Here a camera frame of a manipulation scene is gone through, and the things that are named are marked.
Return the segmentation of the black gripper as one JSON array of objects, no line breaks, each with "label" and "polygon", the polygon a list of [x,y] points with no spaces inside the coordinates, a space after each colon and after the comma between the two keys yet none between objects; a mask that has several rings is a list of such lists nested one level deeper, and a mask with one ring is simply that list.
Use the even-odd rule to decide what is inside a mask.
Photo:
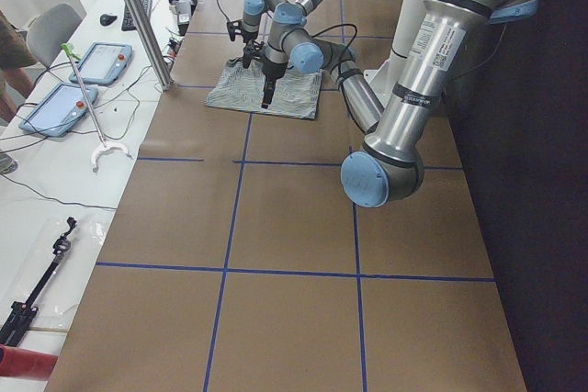
[{"label": "black gripper", "polygon": [[262,64],[262,72],[266,76],[263,87],[262,108],[268,109],[272,104],[276,81],[284,76],[284,64],[272,61],[263,61]]},{"label": "black gripper", "polygon": [[245,45],[249,44],[252,41],[255,41],[257,39],[257,32],[251,32],[251,31],[243,31],[243,42]]}]

